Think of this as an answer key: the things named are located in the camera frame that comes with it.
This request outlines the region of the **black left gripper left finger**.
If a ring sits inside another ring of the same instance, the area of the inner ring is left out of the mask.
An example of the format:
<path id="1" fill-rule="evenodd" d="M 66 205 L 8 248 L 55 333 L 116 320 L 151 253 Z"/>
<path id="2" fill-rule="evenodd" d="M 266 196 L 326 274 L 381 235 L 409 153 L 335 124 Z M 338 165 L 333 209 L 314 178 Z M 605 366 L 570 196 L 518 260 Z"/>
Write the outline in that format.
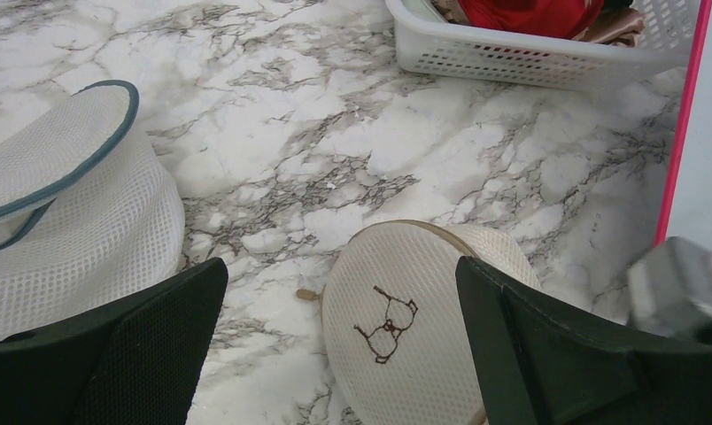
<path id="1" fill-rule="evenodd" d="M 218 258 L 0 342 L 0 424 L 183 424 L 228 284 Z"/>

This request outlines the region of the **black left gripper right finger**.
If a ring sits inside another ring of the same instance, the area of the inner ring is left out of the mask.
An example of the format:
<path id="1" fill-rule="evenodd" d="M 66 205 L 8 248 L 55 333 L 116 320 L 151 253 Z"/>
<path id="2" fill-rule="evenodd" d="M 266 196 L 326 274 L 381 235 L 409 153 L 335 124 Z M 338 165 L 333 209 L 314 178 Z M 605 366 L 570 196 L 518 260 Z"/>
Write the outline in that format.
<path id="1" fill-rule="evenodd" d="M 480 259 L 455 279 L 490 424 L 712 424 L 712 345 L 603 319 Z"/>

